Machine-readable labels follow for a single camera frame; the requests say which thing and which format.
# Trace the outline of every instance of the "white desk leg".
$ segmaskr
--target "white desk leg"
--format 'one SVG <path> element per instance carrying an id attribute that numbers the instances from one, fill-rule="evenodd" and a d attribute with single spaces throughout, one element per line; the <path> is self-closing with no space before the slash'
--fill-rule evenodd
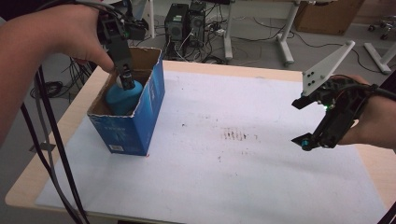
<path id="1" fill-rule="evenodd" d="M 229 5 L 227 30 L 224 35 L 224 53 L 225 60 L 230 61 L 233 58 L 233 47 L 231 46 L 231 23 L 233 20 L 233 1 Z"/>
<path id="2" fill-rule="evenodd" d="M 288 38 L 291 26 L 293 25 L 293 21 L 297 14 L 298 7 L 300 6 L 300 2 L 301 1 L 295 1 L 294 4 L 291 6 L 284 32 L 276 36 L 276 39 L 279 42 L 280 47 L 282 48 L 283 55 L 285 56 L 285 65 L 294 63 L 293 56 L 291 56 L 291 52 L 286 40 Z"/>
<path id="3" fill-rule="evenodd" d="M 391 71 L 388 67 L 388 62 L 396 55 L 396 43 L 394 43 L 392 47 L 390 47 L 390 49 L 382 57 L 378 54 L 378 52 L 375 50 L 371 43 L 364 43 L 364 47 L 372 56 L 376 65 L 381 70 L 382 74 L 389 75 Z"/>

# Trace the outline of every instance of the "finger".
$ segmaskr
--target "finger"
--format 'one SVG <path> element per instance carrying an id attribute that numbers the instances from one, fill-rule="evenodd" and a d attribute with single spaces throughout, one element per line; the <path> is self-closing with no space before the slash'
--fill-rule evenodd
<path id="1" fill-rule="evenodd" d="M 101 48 L 97 49 L 93 55 L 90 61 L 96 63 L 98 66 L 100 66 L 105 72 L 112 73 L 115 70 L 114 62 L 111 60 L 111 58 L 108 56 L 108 54 L 105 53 L 105 51 Z"/>

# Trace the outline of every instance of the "blue bottle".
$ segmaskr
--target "blue bottle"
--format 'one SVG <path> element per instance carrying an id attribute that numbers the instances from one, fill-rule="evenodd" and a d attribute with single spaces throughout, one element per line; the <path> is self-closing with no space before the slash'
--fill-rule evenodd
<path id="1" fill-rule="evenodd" d="M 142 90 L 142 84 L 134 80 L 134 88 L 125 91 L 120 84 L 120 78 L 117 77 L 117 83 L 111 86 L 106 93 L 106 102 L 113 115 L 125 116 L 132 114 L 139 102 Z"/>

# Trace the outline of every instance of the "computer tower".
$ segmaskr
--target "computer tower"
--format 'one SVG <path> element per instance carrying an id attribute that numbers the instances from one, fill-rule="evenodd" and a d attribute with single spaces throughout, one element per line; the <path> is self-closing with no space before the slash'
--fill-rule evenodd
<path id="1" fill-rule="evenodd" d="M 190 46 L 202 47 L 205 43 L 205 8 L 206 3 L 193 1 L 190 4 Z"/>
<path id="2" fill-rule="evenodd" d="M 174 3 L 165 18 L 165 55 L 168 59 L 178 59 L 186 54 L 189 45 L 189 5 Z"/>

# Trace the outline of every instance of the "cardboard box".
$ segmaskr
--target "cardboard box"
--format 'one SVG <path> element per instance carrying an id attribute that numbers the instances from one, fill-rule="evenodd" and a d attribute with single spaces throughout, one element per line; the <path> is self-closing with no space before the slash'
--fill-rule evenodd
<path id="1" fill-rule="evenodd" d="M 294 26 L 301 32 L 343 35 L 363 3 L 364 0 L 339 0 L 324 6 L 313 6 L 302 2 Z"/>
<path id="2" fill-rule="evenodd" d="M 139 103 L 131 116 L 112 116 L 106 91 L 115 82 L 112 74 L 88 109 L 88 117 L 112 153 L 146 156 L 160 113 L 165 87 L 159 49 L 130 48 L 133 77 L 143 85 Z"/>

